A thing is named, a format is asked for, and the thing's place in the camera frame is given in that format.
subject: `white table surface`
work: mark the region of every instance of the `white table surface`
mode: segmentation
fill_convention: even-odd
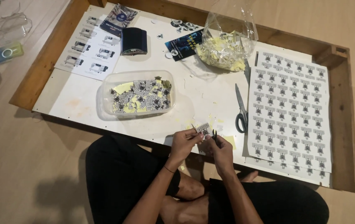
[[[108,14],[113,7],[114,4],[111,3],[107,3],[105,8],[90,6],[88,12],[99,18]],[[154,18],[158,23],[151,23]],[[218,134],[234,136],[237,147],[237,150],[233,151],[234,163],[288,176],[260,164],[245,163],[246,156],[249,156],[246,146],[248,135],[240,134],[235,127],[235,118],[239,113],[235,83],[240,89],[244,104],[247,104],[248,99],[248,83],[244,72],[233,73],[211,67],[200,61],[196,55],[187,58],[185,62],[165,58],[168,50],[164,43],[190,33],[177,33],[170,22],[169,18],[139,11],[131,26],[147,31],[148,53],[120,56],[113,71],[169,71],[173,75],[177,91],[176,105],[170,112],[151,118],[119,120],[100,108],[100,80],[60,69],[54,69],[33,111],[165,145],[171,145],[172,139],[169,135],[185,129],[190,124],[213,122],[214,129],[222,129]],[[159,33],[164,35],[163,39],[157,39],[156,35]],[[312,60],[311,55],[258,42],[255,51],[264,49],[290,54],[304,61]],[[250,67],[254,66],[255,55],[256,53],[248,59]],[[194,147],[192,152],[199,153],[198,148]],[[289,177],[317,185],[320,183],[306,177]],[[329,186],[329,180],[323,181],[322,185]]]

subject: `clear plastic box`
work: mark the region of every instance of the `clear plastic box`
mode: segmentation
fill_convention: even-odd
[[[162,80],[169,80],[172,84],[170,101],[171,105],[167,109],[162,110],[154,110],[154,111],[146,111],[146,112],[139,112],[139,113],[114,113],[113,110],[113,95],[110,94],[110,89],[115,88],[116,86],[124,83],[130,83],[133,81],[139,81],[144,79],[154,79],[154,77],[160,76]],[[148,70],[148,71],[131,71],[131,72],[122,72],[122,73],[113,73],[109,74],[101,84],[101,92],[102,92],[102,103],[103,109],[106,113],[110,115],[115,115],[119,118],[128,118],[128,117],[137,117],[137,116],[144,116],[144,115],[156,115],[156,114],[163,114],[170,111],[176,103],[176,86],[172,74],[166,70]]]

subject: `large scissors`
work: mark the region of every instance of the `large scissors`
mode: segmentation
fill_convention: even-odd
[[[240,94],[240,90],[238,89],[236,83],[236,95],[238,105],[240,106],[240,113],[236,117],[236,129],[240,133],[246,133],[248,131],[248,112],[245,110],[244,102],[242,101],[242,97]]]

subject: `person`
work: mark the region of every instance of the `person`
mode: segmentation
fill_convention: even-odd
[[[96,224],[149,223],[327,223],[328,206],[315,191],[285,181],[240,181],[233,168],[232,145],[195,129],[173,135],[170,156],[152,153],[120,135],[103,136],[86,153],[86,184]],[[207,191],[178,167],[198,144],[209,150],[222,180]]]

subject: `wooden frame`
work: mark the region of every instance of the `wooden frame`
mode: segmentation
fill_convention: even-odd
[[[201,26],[204,26],[208,14],[208,12],[162,0],[108,1]],[[10,104],[32,110],[52,74],[55,62],[79,22],[77,18],[83,16],[90,4],[104,7],[106,3],[106,0],[71,0],[9,101]],[[231,30],[240,25],[240,20],[234,18],[228,18],[224,22],[231,26]],[[260,42],[310,54],[314,62],[328,67],[333,156],[332,188],[355,192],[355,127],[349,49],[262,25],[256,25],[256,27]]]

